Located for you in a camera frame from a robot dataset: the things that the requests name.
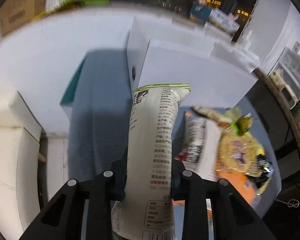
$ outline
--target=white floor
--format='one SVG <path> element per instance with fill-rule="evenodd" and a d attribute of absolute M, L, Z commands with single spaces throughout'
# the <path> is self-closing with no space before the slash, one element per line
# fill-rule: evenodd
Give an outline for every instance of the white floor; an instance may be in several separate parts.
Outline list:
<path fill-rule="evenodd" d="M 38 177 L 42 181 L 42 198 L 46 204 L 68 181 L 68 138 L 48 137 L 40 141 L 40 153 L 47 163 L 38 166 Z"/>

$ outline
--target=white cable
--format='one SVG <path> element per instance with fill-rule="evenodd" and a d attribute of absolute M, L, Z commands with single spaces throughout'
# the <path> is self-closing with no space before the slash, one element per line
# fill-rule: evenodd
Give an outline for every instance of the white cable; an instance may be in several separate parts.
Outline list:
<path fill-rule="evenodd" d="M 287 204 L 288 207 L 295 207 L 295 208 L 297 208 L 300 205 L 300 202 L 297 199 L 291 199 L 288 202 L 284 202 L 284 201 L 279 200 L 279 199 L 275 199 L 275 200 L 278 201 L 278 202 L 281 202 L 283 204 Z"/>

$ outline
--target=silver bolt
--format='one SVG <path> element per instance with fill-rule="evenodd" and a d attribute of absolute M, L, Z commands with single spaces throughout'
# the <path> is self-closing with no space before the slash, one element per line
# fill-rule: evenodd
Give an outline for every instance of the silver bolt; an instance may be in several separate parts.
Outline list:
<path fill-rule="evenodd" d="M 105 171 L 104 173 L 103 173 L 103 176 L 105 176 L 105 177 L 111 177 L 113 175 L 113 172 L 112 171 Z"/>
<path fill-rule="evenodd" d="M 75 184 L 77 184 L 77 181 L 76 181 L 75 179 L 71 179 L 71 180 L 68 181 L 67 184 L 68 184 L 68 186 L 72 187 L 72 186 L 74 186 Z"/>
<path fill-rule="evenodd" d="M 222 185 L 222 186 L 227 186 L 229 184 L 229 181 L 226 180 L 226 179 L 220 179 L 219 180 L 219 183 Z"/>
<path fill-rule="evenodd" d="M 191 177 L 192 176 L 192 172 L 191 171 L 189 171 L 189 170 L 185 170 L 185 171 L 183 171 L 183 176 L 185 176 L 185 177 Z"/>

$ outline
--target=cream leather sofa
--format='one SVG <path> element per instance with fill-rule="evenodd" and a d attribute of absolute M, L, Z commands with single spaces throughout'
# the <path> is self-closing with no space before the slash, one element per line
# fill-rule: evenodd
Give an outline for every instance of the cream leather sofa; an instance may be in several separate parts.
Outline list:
<path fill-rule="evenodd" d="M 7 240 L 19 239 L 40 212 L 40 134 L 19 93 L 0 93 L 0 231 Z"/>

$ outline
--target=brown cardboard box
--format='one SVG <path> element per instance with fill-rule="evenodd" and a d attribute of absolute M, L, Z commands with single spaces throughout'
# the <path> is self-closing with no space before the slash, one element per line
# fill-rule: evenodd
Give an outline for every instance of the brown cardboard box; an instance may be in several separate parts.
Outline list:
<path fill-rule="evenodd" d="M 14 30 L 44 12 L 45 0 L 6 0 L 0 8 L 1 34 Z"/>

